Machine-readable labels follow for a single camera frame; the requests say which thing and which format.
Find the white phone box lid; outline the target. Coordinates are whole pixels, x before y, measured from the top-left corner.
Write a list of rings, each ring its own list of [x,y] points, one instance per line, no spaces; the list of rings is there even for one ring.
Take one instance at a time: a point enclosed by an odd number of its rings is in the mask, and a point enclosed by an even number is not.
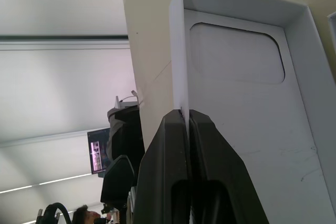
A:
[[[271,224],[336,224],[336,82],[310,8],[171,0],[174,106],[208,115]]]

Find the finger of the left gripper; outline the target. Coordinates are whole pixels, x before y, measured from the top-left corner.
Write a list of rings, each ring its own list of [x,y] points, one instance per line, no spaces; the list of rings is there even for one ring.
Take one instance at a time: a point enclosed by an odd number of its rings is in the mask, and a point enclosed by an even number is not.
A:
[[[109,206],[124,206],[135,180],[132,164],[120,155],[104,173],[100,202]]]

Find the computer monitor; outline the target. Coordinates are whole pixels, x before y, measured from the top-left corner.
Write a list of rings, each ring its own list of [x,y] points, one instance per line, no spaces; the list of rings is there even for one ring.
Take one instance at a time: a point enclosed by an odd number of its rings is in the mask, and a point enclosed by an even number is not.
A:
[[[107,155],[109,133],[109,128],[87,132],[92,174],[104,173],[111,163]]]

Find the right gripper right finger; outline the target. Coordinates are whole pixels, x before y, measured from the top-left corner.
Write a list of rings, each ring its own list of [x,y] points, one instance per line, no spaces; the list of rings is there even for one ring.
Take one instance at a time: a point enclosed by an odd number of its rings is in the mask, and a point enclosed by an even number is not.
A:
[[[247,168],[211,118],[190,110],[193,224],[269,224]]]

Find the dark blind rail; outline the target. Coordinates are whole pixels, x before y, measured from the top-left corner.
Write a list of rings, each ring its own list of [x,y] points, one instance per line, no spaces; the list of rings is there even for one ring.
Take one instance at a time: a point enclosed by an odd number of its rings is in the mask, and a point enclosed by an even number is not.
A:
[[[128,35],[0,35],[0,41],[129,40]]]

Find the white phone box base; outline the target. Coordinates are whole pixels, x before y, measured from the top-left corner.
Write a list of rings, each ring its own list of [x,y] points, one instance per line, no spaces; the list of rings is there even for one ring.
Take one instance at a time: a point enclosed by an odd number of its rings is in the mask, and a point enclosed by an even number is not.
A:
[[[328,25],[331,35],[332,47],[333,47],[333,56],[332,56],[332,71],[334,78],[336,80],[336,11],[327,16]]]

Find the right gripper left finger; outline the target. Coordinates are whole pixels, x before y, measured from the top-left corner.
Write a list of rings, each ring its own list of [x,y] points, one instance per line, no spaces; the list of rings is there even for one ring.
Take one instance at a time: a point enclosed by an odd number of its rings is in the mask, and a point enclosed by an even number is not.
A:
[[[191,166],[185,121],[166,114],[139,169],[133,224],[189,224]]]

